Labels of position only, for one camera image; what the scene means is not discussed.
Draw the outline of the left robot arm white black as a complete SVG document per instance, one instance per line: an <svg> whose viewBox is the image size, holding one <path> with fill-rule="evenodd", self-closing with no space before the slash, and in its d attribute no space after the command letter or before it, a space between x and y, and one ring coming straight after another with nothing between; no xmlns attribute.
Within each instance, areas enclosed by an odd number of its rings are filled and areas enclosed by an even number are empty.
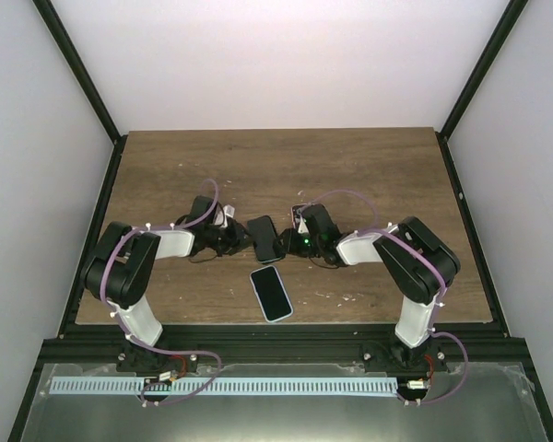
<svg viewBox="0 0 553 442"><path fill-rule="evenodd" d="M165 227L110 223L84 264L80 281L117 320L125 338L141 343L137 360L158 372L170 361L169 347L159 342L163 328L147 302L155 261L193 258L209 249L232 256L252 245L252 236L234 219L235 209L199 195L191 211Z"/></svg>

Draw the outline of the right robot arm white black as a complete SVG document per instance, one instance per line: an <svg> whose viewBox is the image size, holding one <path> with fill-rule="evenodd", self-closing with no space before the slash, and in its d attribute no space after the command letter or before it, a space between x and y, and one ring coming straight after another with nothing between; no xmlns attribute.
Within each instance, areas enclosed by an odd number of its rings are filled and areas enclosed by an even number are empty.
<svg viewBox="0 0 553 442"><path fill-rule="evenodd" d="M331 267L382 264L403 295L389 354L410 371L425 358L438 310L461 270L455 253L419 218L409 216L385 228L343 232L322 204L297 206L293 226L276 236L279 252L321 258Z"/></svg>

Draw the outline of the pink phone case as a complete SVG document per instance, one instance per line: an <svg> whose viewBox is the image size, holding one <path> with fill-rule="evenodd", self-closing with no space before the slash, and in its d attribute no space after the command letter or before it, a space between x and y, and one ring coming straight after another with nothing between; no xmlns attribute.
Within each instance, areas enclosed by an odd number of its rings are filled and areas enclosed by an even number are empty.
<svg viewBox="0 0 553 442"><path fill-rule="evenodd" d="M296 204L291 207L292 226L294 226L295 228L298 228L303 223L303 218L301 215L301 209L303 207L303 204Z"/></svg>

